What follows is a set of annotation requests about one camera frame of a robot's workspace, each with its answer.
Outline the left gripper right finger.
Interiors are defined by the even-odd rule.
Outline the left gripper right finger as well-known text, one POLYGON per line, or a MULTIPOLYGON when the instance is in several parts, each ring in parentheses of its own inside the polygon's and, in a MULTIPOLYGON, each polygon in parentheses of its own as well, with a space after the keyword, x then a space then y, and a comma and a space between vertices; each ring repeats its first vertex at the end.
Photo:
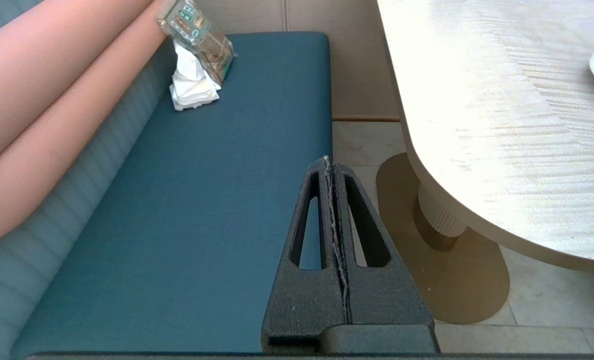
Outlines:
POLYGON ((432 316, 361 180, 334 162, 342 301, 351 324, 433 326, 432 316))

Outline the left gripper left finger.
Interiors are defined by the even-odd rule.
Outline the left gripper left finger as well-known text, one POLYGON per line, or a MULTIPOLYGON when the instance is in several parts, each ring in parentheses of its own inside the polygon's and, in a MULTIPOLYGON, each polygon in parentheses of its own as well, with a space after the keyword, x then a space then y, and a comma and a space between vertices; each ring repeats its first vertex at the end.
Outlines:
POLYGON ((320 337, 349 323, 348 279, 335 214, 329 157, 306 171, 263 317, 265 352, 316 352, 320 337), (317 199, 320 269, 300 267, 310 202, 317 199))

